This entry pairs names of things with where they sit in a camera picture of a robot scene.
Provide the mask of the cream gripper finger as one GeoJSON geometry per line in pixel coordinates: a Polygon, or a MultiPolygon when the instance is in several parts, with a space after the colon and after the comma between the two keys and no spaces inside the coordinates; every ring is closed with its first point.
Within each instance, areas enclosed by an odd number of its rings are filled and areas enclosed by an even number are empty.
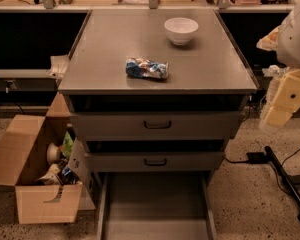
{"type": "Polygon", "coordinates": [[[292,113],[279,107],[270,106],[264,115],[264,123],[272,127],[283,127],[292,117],[292,113]]]}
{"type": "Polygon", "coordinates": [[[265,51],[276,51],[278,48],[278,44],[277,44],[278,32],[279,32],[279,28],[278,27],[274,28],[266,36],[264,36],[257,42],[256,47],[258,49],[265,50],[265,51]]]}

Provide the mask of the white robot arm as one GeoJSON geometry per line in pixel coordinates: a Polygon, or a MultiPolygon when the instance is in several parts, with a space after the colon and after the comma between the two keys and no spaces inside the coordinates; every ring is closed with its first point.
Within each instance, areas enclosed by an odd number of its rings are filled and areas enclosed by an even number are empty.
{"type": "Polygon", "coordinates": [[[259,127],[270,131],[283,127],[300,108],[300,1],[257,47],[275,51],[277,60],[288,67],[286,73],[271,80],[261,110],[259,127]]]}

